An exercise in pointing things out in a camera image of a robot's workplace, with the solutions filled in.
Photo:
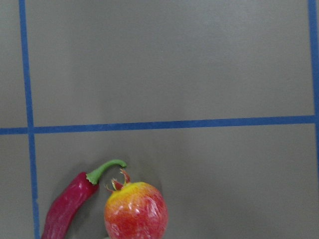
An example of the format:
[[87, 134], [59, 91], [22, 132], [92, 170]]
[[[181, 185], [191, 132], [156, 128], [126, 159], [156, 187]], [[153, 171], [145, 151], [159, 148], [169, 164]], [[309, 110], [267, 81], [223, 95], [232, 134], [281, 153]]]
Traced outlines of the red yellow pomegranate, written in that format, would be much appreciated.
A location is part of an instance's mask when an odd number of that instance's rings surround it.
[[104, 224], [111, 239], [161, 239], [168, 210], [161, 192], [145, 182], [131, 182], [121, 169], [124, 183], [112, 179], [113, 190], [104, 206]]

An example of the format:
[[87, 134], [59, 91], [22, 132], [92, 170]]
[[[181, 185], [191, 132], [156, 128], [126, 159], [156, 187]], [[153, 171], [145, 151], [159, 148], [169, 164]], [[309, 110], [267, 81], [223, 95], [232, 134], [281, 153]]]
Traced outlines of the red chili pepper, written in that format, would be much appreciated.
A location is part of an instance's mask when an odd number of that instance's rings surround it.
[[45, 219], [42, 239], [63, 239], [82, 205], [99, 189], [103, 173], [113, 166], [125, 168], [127, 163], [110, 160], [90, 173], [79, 173], [51, 204]]

